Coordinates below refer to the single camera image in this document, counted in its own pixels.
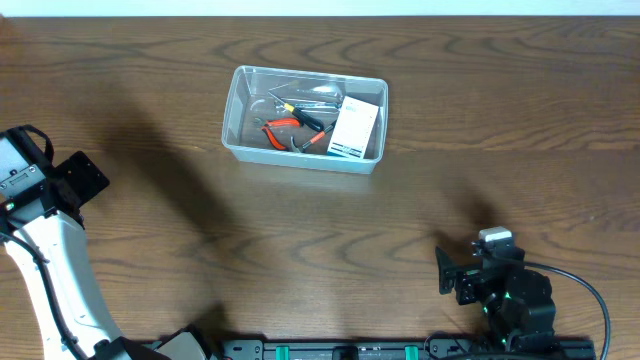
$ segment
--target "plastic storage bin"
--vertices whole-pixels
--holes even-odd
[[[327,156],[332,133],[313,144],[305,153],[273,149],[255,118],[274,120],[292,117],[268,91],[291,104],[342,102],[350,96],[380,107],[364,159]],[[317,170],[370,174],[382,158],[387,133],[388,86],[384,80],[356,76],[332,75],[295,70],[240,66],[231,81],[222,127],[222,143],[240,161],[293,166]],[[325,126],[337,119],[339,110],[318,107],[305,110]],[[295,137],[301,146],[316,133],[302,128],[272,128],[282,144],[289,146]]]

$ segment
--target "small screwdriver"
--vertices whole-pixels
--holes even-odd
[[[329,126],[327,126],[322,132],[316,134],[316,136],[312,137],[311,140],[304,143],[304,145],[297,147],[296,142],[293,140],[293,135],[291,136],[291,149],[293,152],[305,152],[307,148],[313,144],[315,144],[318,140],[322,139],[325,135],[331,132],[333,128],[336,126],[338,120],[332,122]]]
[[[302,110],[296,108],[295,106],[277,97],[271,91],[269,91],[268,93],[269,95],[273,96],[276,100],[281,102],[282,106],[284,106],[285,109],[287,109],[291,114],[293,114],[293,116],[295,116],[298,120],[302,121],[305,125],[307,125],[311,130],[317,131],[317,132],[324,130],[324,124],[320,120],[314,119],[310,115],[305,114]]]

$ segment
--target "red-handled pliers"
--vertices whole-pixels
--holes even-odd
[[[258,125],[262,126],[260,130],[262,130],[262,132],[267,135],[267,139],[269,139],[271,146],[273,146],[276,150],[280,150],[280,151],[289,151],[289,148],[283,145],[282,143],[280,143],[280,141],[278,141],[276,136],[273,134],[273,131],[271,131],[271,128],[282,127],[282,126],[302,127],[303,125],[302,122],[300,122],[300,120],[295,118],[284,118],[284,119],[269,120],[269,121],[262,120],[261,118],[255,118],[255,122]]]

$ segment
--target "wooden table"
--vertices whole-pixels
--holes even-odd
[[[220,141],[241,64],[379,77],[389,130],[371,176],[239,163]],[[196,322],[282,338],[412,337],[484,326],[438,294],[434,246],[466,259],[504,225],[576,272],[640,353],[637,18],[11,19],[0,127],[31,123],[57,162],[112,185],[83,208],[124,333]],[[602,314],[552,276],[555,329],[601,349]],[[42,357],[17,267],[0,257],[1,359]]]

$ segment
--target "green connector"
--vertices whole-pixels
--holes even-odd
[[[404,354],[406,360],[418,360],[420,358],[420,352],[417,346],[405,346]]]
[[[276,360],[289,360],[288,346],[276,346]]]

